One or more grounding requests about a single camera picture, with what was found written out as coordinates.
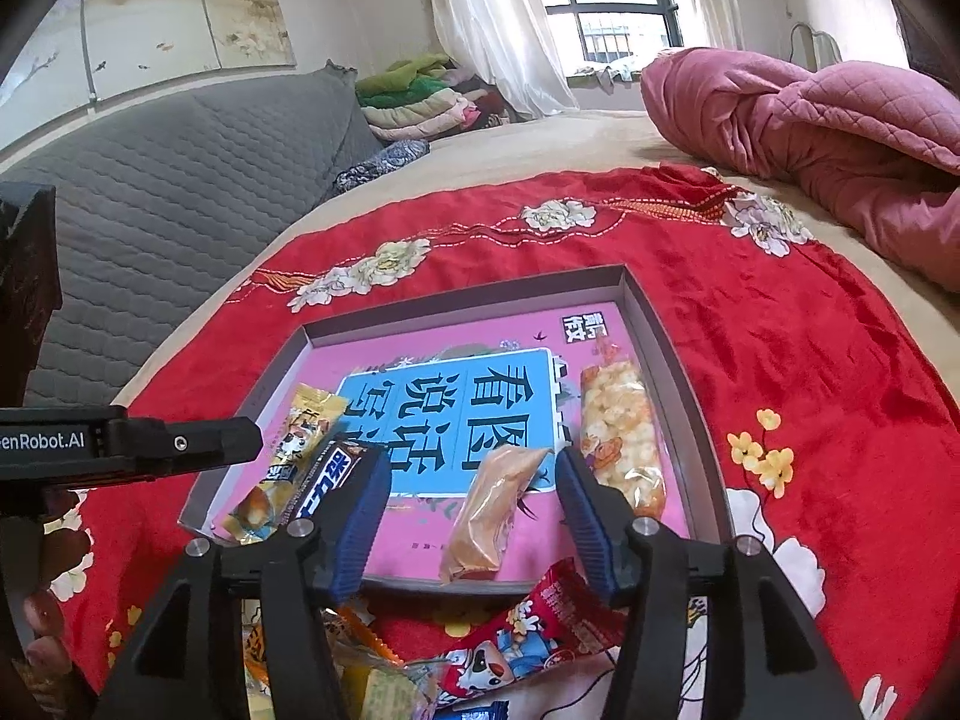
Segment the red bedspread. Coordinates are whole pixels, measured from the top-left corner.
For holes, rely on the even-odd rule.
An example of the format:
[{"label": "red bedspread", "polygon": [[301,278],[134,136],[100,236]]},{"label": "red bedspread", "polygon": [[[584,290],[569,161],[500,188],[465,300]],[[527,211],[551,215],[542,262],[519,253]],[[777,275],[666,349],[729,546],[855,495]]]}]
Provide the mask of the red bedspread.
[{"label": "red bedspread", "polygon": [[[733,192],[691,167],[554,173],[429,194],[301,236],[234,293],[131,412],[231,415],[311,319],[626,263],[680,353],[728,487],[740,490],[730,493],[734,520],[745,512],[780,555],[856,694],[873,675],[896,690],[888,716],[896,720],[956,630],[960,413],[893,309],[844,258],[817,242],[768,256],[755,245],[766,240],[762,229],[736,237],[721,226]],[[298,313],[288,306],[295,300]],[[776,429],[761,424],[778,421],[768,409],[779,415]],[[764,451],[784,450],[776,464],[792,467],[792,478],[781,497],[734,462],[744,455],[731,441],[750,464],[743,432]],[[93,559],[85,587],[72,577],[67,637],[98,688],[189,539],[176,517],[191,483],[95,490],[80,507]],[[438,640],[395,643],[401,654],[425,655]]]}]

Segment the window frame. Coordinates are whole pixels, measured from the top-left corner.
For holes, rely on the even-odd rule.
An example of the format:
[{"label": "window frame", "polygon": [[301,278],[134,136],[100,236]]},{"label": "window frame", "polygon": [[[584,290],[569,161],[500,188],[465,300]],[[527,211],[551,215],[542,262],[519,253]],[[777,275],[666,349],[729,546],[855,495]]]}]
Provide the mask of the window frame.
[{"label": "window frame", "polygon": [[673,0],[656,0],[656,4],[641,4],[640,2],[578,2],[569,0],[569,4],[545,5],[547,15],[555,13],[572,13],[577,25],[577,34],[580,36],[580,50],[587,62],[587,36],[580,21],[582,13],[643,13],[650,16],[661,16],[666,25],[667,42],[671,47],[683,45],[683,35],[680,34],[680,21],[677,10],[680,6]]}]

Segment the gray sofa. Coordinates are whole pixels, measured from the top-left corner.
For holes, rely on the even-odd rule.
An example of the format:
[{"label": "gray sofa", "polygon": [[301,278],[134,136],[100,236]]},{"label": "gray sofa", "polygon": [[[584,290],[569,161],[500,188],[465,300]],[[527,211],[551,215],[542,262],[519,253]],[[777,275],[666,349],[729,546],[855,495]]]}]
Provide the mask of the gray sofa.
[{"label": "gray sofa", "polygon": [[0,178],[56,186],[64,307],[26,405],[109,403],[152,351],[380,148],[353,72],[243,79],[98,119]]}]

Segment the pink comforter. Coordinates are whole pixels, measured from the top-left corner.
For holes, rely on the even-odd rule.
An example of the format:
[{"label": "pink comforter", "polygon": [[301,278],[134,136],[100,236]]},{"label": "pink comforter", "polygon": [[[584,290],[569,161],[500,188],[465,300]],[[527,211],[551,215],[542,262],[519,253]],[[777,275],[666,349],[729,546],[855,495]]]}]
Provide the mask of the pink comforter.
[{"label": "pink comforter", "polygon": [[641,88],[677,148],[794,181],[875,251],[960,292],[960,100],[932,79],[691,49],[656,60]]}]

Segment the red snack package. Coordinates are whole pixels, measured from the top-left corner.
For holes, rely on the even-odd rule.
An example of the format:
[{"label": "red snack package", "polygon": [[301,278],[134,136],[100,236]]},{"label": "red snack package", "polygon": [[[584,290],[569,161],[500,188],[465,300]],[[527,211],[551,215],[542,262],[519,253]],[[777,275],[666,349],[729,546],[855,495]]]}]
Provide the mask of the red snack package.
[{"label": "red snack package", "polygon": [[530,595],[443,656],[439,706],[616,647],[626,621],[590,591],[572,557],[554,563]]}]

